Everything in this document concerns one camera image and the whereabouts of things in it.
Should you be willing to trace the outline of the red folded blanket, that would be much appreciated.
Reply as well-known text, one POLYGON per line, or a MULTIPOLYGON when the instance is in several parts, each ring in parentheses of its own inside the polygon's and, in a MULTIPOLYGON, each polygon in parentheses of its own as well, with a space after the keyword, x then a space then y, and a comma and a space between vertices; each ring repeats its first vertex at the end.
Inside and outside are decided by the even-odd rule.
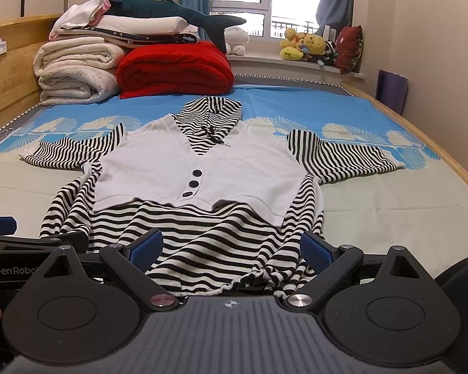
POLYGON ((121 99, 145 95, 221 95, 234 84, 227 56, 210 41, 136 48, 121 60, 116 79, 121 99))

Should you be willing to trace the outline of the wooden bed frame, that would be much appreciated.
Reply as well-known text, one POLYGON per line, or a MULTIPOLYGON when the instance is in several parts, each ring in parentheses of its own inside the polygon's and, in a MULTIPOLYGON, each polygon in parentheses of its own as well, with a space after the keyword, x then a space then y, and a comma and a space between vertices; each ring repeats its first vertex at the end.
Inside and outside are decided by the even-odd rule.
MULTIPOLYGON (((55 14, 41 14, 0 21, 0 38, 7 53, 0 56, 0 130, 39 103, 39 86, 33 74, 33 57, 46 42, 55 14)), ((468 172, 426 133, 353 84, 342 83, 345 92, 369 100, 380 112, 411 132, 441 157, 468 185, 468 172)))

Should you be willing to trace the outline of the blue white patterned bedsheet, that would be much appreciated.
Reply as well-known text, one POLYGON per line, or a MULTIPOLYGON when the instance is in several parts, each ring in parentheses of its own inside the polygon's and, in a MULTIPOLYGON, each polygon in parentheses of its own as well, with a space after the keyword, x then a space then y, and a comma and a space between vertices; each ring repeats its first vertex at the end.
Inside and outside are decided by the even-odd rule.
POLYGON ((433 276, 468 257, 462 179, 367 100, 314 89, 52 106, 0 144, 0 216, 92 252, 158 229, 153 277, 200 293, 284 279, 305 231, 404 246, 433 276))

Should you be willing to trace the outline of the white plush toy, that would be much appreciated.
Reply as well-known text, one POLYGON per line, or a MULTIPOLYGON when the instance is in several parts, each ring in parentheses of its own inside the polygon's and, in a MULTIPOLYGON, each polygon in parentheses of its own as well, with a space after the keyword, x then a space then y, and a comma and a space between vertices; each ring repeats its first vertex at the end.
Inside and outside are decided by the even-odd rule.
POLYGON ((245 56, 249 35, 240 27, 228 27, 225 29, 225 43, 227 55, 245 56))

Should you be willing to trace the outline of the white folded bedding stack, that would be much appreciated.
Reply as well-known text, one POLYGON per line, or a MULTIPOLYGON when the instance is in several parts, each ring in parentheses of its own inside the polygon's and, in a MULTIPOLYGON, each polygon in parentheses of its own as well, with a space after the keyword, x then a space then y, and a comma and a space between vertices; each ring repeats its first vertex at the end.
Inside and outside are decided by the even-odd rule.
POLYGON ((99 35, 128 47, 152 43, 197 43, 197 28, 181 17, 139 19, 106 14, 105 0, 74 4, 54 23, 49 39, 99 35))

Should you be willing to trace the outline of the black white striped garment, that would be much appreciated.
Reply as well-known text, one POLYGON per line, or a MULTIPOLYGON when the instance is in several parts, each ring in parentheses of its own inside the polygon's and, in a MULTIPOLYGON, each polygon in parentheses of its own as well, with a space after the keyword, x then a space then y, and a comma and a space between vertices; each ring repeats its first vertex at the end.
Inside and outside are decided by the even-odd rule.
POLYGON ((83 232, 97 252, 158 229, 164 249, 149 276, 174 295, 295 292, 314 277, 300 240, 322 231, 321 187, 402 163, 307 130, 279 137, 241 113, 238 101, 204 96, 134 131, 40 142, 25 162, 81 172, 55 196, 41 236, 83 232))

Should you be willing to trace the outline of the dark red cushion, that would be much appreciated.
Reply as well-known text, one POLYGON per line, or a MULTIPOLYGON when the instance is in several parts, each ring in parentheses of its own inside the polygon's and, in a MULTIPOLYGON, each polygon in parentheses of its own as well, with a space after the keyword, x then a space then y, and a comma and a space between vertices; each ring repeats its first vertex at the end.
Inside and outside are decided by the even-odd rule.
POLYGON ((358 64, 363 53, 363 28, 345 26, 335 42, 335 67, 341 74, 351 73, 358 64))

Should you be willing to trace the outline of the yellow plush toy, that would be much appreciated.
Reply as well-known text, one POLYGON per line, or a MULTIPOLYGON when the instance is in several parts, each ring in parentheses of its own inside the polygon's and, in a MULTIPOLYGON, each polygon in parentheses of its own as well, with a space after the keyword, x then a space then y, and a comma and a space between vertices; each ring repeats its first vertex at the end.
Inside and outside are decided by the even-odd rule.
POLYGON ((285 61, 317 63, 326 55, 326 49, 327 43, 322 36, 288 28, 280 42, 280 57, 285 61))

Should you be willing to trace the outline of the dark teal shark plush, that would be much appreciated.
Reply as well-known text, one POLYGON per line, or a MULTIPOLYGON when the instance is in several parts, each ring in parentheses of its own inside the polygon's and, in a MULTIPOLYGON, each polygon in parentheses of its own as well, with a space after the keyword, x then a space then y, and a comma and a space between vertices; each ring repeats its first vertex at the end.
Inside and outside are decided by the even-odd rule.
POLYGON ((223 14, 203 14, 174 0, 109 0, 109 15, 139 19, 181 17, 189 25, 205 31, 209 39, 226 53, 225 30, 232 26, 243 25, 246 19, 223 14))

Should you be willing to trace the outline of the cream folded blanket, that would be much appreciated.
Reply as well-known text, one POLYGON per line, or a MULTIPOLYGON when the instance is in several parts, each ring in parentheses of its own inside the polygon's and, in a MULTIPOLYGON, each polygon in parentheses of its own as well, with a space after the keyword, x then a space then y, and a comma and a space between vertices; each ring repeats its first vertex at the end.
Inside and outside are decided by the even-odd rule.
POLYGON ((115 72, 126 51, 101 37, 50 41, 33 59, 42 106, 92 104, 119 93, 115 72))

